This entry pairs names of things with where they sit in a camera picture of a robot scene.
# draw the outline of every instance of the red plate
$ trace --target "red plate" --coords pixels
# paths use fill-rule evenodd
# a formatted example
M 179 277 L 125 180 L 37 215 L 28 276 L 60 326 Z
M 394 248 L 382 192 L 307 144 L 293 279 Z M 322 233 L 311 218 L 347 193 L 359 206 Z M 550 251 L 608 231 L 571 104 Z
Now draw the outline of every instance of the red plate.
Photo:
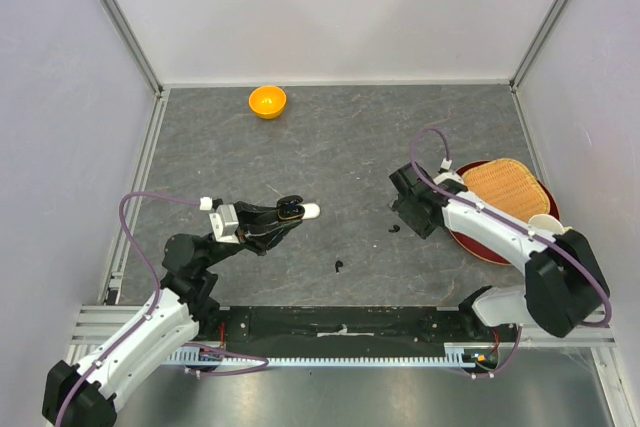
M 470 164 L 464 165 L 460 167 L 457 172 L 458 175 L 464 174 L 467 170 L 473 169 L 474 167 L 478 167 L 479 165 L 486 164 L 489 162 L 488 160 L 479 160 L 477 162 L 471 162 Z M 558 211 L 558 204 L 556 204 L 555 199 L 551 195 L 551 192 L 547 190 L 547 188 L 542 184 L 542 182 L 538 181 L 542 190 L 547 194 L 549 198 L 549 215 L 555 217 L 560 220 L 560 212 Z M 500 257 L 493 250 L 488 249 L 480 242 L 476 242 L 471 237 L 467 237 L 464 234 L 460 234 L 459 232 L 451 232 L 453 238 L 465 249 L 471 252 L 476 257 L 480 257 L 482 260 L 486 260 L 487 262 L 492 262 L 494 264 L 500 265 L 510 265 L 510 262 L 507 262 L 504 258 Z

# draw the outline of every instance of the metal floor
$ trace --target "metal floor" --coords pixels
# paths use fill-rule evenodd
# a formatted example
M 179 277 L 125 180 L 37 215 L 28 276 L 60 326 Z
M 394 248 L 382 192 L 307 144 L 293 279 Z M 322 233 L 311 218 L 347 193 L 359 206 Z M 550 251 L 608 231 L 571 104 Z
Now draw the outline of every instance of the metal floor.
M 492 380 L 429 368 L 156 370 L 117 427 L 613 427 L 588 350 L 517 352 Z
M 507 86 L 289 87 L 287 108 L 273 121 L 250 111 L 251 90 L 173 89 L 146 187 L 265 205 L 299 194 L 320 204 L 319 219 L 266 257 L 242 252 L 216 265 L 220 303 L 457 305 L 483 285 L 521 280 L 446 232 L 420 239 L 388 207 L 396 195 L 388 176 L 408 161 L 424 124 L 445 130 L 454 166 L 503 156 L 531 166 Z M 435 171 L 443 156 L 437 136 L 426 139 L 422 165 Z M 388 232 L 393 224 L 398 233 Z M 197 209 L 145 201 L 135 235 L 162 275 L 167 238 L 210 230 Z M 344 263 L 339 274 L 336 260 Z M 146 267 L 131 254 L 120 303 L 139 305 L 151 292 Z

